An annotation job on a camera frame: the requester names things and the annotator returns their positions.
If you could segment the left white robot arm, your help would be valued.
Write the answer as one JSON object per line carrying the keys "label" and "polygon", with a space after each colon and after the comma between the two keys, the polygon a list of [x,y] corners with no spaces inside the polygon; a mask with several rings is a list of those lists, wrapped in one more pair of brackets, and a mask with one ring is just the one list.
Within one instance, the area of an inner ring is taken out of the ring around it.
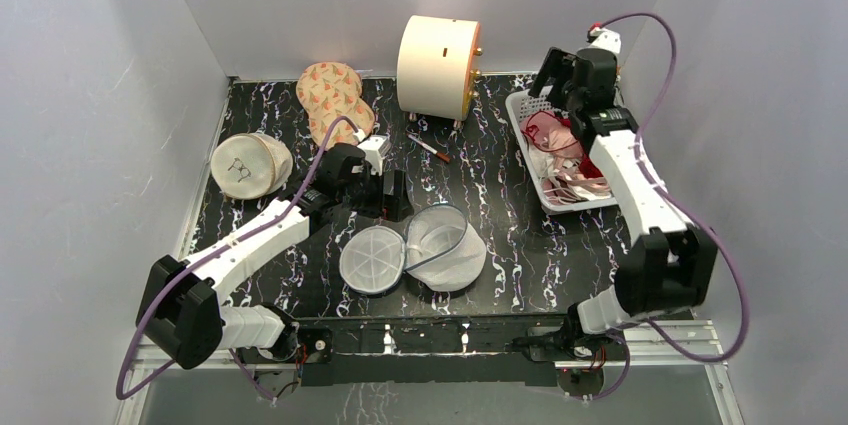
{"label": "left white robot arm", "polygon": [[179,261],[166,255],[151,268],[137,326],[183,369],[216,351],[256,348],[275,361],[291,359],[305,336],[289,313],[272,304],[226,305],[251,275],[347,209],[400,222],[412,213],[403,171],[384,168],[388,137],[335,145],[294,186],[247,224]]}

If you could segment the red bra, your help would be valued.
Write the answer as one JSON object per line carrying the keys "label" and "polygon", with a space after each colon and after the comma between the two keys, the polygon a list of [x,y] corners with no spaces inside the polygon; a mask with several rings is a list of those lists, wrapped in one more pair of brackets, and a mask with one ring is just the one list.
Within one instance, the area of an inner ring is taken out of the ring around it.
{"label": "red bra", "polygon": [[572,134],[570,120],[548,111],[526,118],[520,132],[527,143],[531,166],[541,178],[602,184],[603,175]]}

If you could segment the white mesh laundry bag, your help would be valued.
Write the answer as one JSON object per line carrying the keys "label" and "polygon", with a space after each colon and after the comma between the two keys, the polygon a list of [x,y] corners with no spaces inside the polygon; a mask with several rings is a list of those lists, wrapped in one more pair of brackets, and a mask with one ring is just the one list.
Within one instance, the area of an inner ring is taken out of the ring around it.
{"label": "white mesh laundry bag", "polygon": [[353,290],[382,294],[408,274],[434,292],[455,292],[482,273],[483,239],[466,214],[449,204],[432,205],[411,217],[406,232],[372,226],[343,247],[339,272]]}

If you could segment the pink bra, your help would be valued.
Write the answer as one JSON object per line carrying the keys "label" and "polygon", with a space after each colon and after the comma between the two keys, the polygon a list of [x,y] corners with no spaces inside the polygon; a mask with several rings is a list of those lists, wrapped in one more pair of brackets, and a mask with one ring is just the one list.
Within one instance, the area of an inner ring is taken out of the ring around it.
{"label": "pink bra", "polygon": [[589,178],[603,175],[588,157],[579,140],[572,134],[569,119],[548,111],[539,111],[521,124],[522,135],[541,152],[555,159],[576,160],[579,170]]}

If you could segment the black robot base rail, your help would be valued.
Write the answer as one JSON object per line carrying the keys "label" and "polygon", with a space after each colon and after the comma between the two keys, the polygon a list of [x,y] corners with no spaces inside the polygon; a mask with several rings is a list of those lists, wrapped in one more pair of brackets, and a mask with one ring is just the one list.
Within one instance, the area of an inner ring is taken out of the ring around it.
{"label": "black robot base rail", "polygon": [[249,364],[292,364],[307,387],[360,382],[519,382],[555,386],[565,369],[595,370],[625,357],[610,338],[565,347],[565,314],[324,318],[300,322]]}

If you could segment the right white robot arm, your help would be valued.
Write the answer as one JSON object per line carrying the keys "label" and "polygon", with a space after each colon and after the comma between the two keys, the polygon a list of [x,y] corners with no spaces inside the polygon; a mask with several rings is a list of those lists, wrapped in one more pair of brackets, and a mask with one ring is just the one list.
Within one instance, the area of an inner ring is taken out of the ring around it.
{"label": "right white robot arm", "polygon": [[565,350],[590,358],[603,333],[626,323],[691,309],[703,303],[717,246],[682,211],[662,197],[662,186],[642,170],[638,125],[615,103],[617,57],[587,47],[575,54],[549,49],[529,94],[540,94],[567,113],[572,134],[606,179],[631,238],[613,285],[569,309]]}

